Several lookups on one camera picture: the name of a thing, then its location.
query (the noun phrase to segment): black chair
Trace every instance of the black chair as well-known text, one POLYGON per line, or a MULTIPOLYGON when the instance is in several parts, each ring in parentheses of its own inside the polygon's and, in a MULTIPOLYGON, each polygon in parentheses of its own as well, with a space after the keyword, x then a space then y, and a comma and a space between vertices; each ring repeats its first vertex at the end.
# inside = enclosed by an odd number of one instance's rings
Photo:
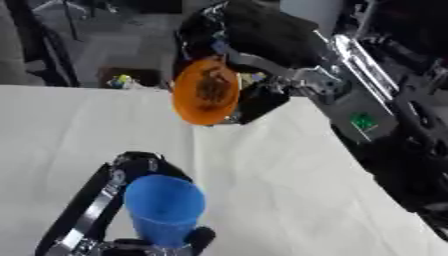
POLYGON ((79 87, 79 81, 58 33, 46 27, 26 0, 5 0, 23 45, 25 62, 41 60, 45 68, 29 73, 41 77, 48 86, 79 87))

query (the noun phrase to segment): silver metal part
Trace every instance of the silver metal part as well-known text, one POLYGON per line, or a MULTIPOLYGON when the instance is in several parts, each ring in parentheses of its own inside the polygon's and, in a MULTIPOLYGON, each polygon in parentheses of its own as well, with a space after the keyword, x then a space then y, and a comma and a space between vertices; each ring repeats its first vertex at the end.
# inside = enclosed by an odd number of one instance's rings
POLYGON ((264 70, 266 72, 269 72, 276 76, 281 77, 293 77, 296 74, 296 70, 294 69, 288 69, 285 67, 282 67, 278 65, 275 62, 272 62, 270 60, 264 59, 262 57, 246 54, 246 53, 240 53, 236 50, 234 50, 232 47, 230 47, 228 44, 226 44, 223 41, 216 41, 212 48, 219 54, 226 55, 230 62, 239 64, 239 65, 247 65, 255 68, 259 68, 261 70, 264 70))
POLYGON ((85 250, 85 235, 90 231, 95 221, 112 202, 114 197, 118 195, 121 187, 124 185, 125 176, 123 175, 125 174, 122 170, 112 170, 111 176, 113 178, 101 190, 100 194, 78 219, 68 234, 47 252, 47 256, 72 255, 78 249, 85 250))
POLYGON ((393 100, 398 86, 356 40, 336 35, 332 47, 340 61, 382 104, 393 100))
POLYGON ((355 142, 368 143, 389 135, 398 125, 389 106, 399 91, 398 86, 356 40, 336 35, 328 46, 328 69, 304 76, 304 86, 325 90, 326 80, 332 79, 342 83, 337 84, 342 91, 330 101, 322 94, 311 94, 309 98, 355 142), (372 124, 360 127, 358 116, 364 116, 372 124))

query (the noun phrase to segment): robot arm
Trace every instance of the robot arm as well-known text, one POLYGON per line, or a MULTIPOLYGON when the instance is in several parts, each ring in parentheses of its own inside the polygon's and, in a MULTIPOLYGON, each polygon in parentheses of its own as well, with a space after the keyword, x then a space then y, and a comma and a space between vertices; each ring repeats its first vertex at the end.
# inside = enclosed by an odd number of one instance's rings
POLYGON ((448 241, 448 129, 432 109, 434 88, 398 85, 359 40, 362 27, 327 39, 311 22, 253 1, 225 1, 179 29, 176 64, 222 55, 237 72, 266 75, 242 89, 233 123, 308 97, 377 183, 448 241))
POLYGON ((120 255, 199 255, 214 239, 209 228, 198 228, 180 249, 161 250, 148 241, 121 239, 105 241, 108 226, 123 205, 123 193, 137 178, 161 174, 192 182, 163 156, 126 152, 113 163, 104 164, 72 199, 62 215, 45 234, 35 256, 120 256, 120 255))

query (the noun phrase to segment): white table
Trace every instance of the white table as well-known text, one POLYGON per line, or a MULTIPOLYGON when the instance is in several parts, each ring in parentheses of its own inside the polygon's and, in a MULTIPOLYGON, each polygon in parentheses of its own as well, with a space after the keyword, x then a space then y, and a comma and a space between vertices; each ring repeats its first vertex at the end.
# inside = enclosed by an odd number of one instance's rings
MULTIPOLYGON (((447 255, 362 170, 307 100, 248 126, 192 127, 166 92, 0 86, 0 253, 30 255, 98 167, 159 152, 204 189, 204 256, 447 255)), ((132 237, 122 211, 109 237, 132 237)))

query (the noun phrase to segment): gray floor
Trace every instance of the gray floor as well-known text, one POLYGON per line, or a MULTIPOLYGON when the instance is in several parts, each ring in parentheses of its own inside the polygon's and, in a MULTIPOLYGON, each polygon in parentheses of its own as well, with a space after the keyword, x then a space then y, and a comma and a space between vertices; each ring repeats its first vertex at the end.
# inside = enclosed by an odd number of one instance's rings
POLYGON ((83 20, 82 13, 73 10, 80 41, 72 39, 61 7, 44 10, 39 16, 64 38, 82 86, 98 87, 98 69, 107 66, 157 69, 169 79, 175 53, 173 31, 185 17, 211 2, 184 0, 182 15, 98 11, 96 18, 83 20))

